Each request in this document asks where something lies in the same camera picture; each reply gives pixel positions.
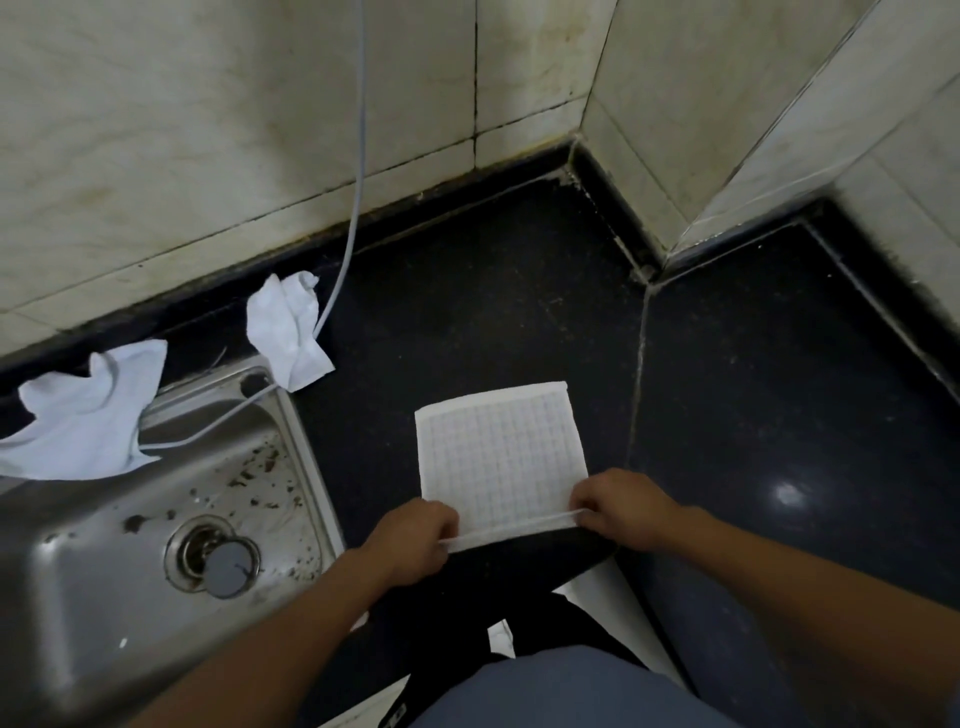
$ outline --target sink basin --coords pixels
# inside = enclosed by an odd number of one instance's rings
[[[141,443],[193,434],[268,377],[257,357],[168,388]],[[286,392],[157,454],[96,481],[0,478],[0,724],[119,724],[344,551]],[[224,539],[257,564],[231,598],[203,579]]]

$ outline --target white towel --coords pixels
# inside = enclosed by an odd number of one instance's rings
[[[247,338],[270,363],[274,381],[296,392],[334,370],[313,337],[320,305],[317,277],[300,271],[281,281],[271,275],[247,300]]]
[[[20,385],[36,419],[0,440],[0,474],[94,480],[159,458],[138,445],[140,414],[156,395],[167,342],[140,341],[90,355],[90,376],[51,372]]]

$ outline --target wire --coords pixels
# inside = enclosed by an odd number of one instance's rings
[[[357,0],[357,181],[353,186],[353,212],[350,214],[350,228],[347,233],[347,248],[344,250],[344,262],[340,265],[337,282],[333,284],[330,298],[326,300],[324,312],[320,314],[317,325],[313,327],[313,336],[317,338],[324,327],[333,305],[337,303],[340,289],[353,258],[353,243],[357,236],[357,223],[360,220],[360,203],[363,200],[363,180],[367,171],[367,26],[364,19],[363,0]]]
[[[344,280],[347,277],[347,270],[350,267],[350,261],[353,259],[353,244],[356,241],[357,225],[360,221],[360,205],[363,201],[363,183],[367,171],[367,24],[364,17],[364,0],[356,0],[357,4],[357,171],[356,183],[353,187],[353,210],[350,213],[350,227],[347,232],[347,247],[344,250],[344,260],[340,264],[340,272],[337,274],[337,280],[333,284],[333,290],[330,291],[330,297],[326,300],[324,311],[317,320],[317,325],[313,327],[313,337],[317,338],[326,320],[333,310],[333,305],[337,303],[337,297],[344,287]],[[190,445],[208,432],[229,420],[233,415],[242,409],[250,406],[257,400],[266,397],[274,390],[279,389],[279,385],[274,382],[256,394],[241,401],[235,407],[225,412],[212,423],[195,432],[189,437],[178,440],[174,443],[152,443],[141,445],[141,450],[173,449],[182,448]]]
[[[147,443],[147,444],[145,444],[145,445],[141,445],[141,446],[140,446],[140,449],[141,449],[141,450],[145,450],[145,449],[173,449],[173,448],[182,448],[184,445],[189,445],[190,443],[197,442],[197,440],[199,440],[199,439],[202,438],[204,435],[206,435],[206,433],[209,432],[210,430],[212,430],[214,427],[216,427],[217,425],[221,425],[222,423],[226,422],[226,421],[229,420],[231,417],[233,417],[233,415],[235,415],[237,412],[239,412],[241,409],[246,409],[249,405],[253,404],[253,403],[256,402],[257,400],[259,400],[261,397],[266,397],[268,394],[270,394],[271,392],[273,392],[275,389],[279,389],[279,387],[280,387],[280,385],[277,384],[276,382],[274,382],[273,384],[268,384],[266,387],[264,387],[263,389],[261,389],[261,390],[260,390],[259,392],[257,392],[256,394],[250,395],[250,396],[247,397],[245,400],[243,400],[243,401],[241,401],[239,404],[237,404],[235,407],[229,409],[227,412],[225,412],[224,414],[222,414],[220,417],[218,417],[218,418],[217,418],[216,420],[214,420],[212,423],[210,423],[209,425],[207,425],[206,427],[204,427],[202,430],[200,430],[199,432],[194,432],[192,435],[190,435],[190,437],[188,437],[188,438],[186,438],[186,439],[184,439],[184,440],[178,440],[178,441],[175,442],[175,443]]]

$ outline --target white paper sheet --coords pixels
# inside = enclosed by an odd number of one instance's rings
[[[574,525],[587,477],[566,382],[468,395],[418,410],[423,497],[460,513],[451,551]]]

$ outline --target black pants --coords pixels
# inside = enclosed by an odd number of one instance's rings
[[[514,653],[585,644],[638,667],[646,666],[584,610],[555,594],[525,600],[506,615]],[[427,635],[403,692],[379,728],[406,728],[451,688],[484,665],[509,658],[490,652],[487,625],[444,625]]]

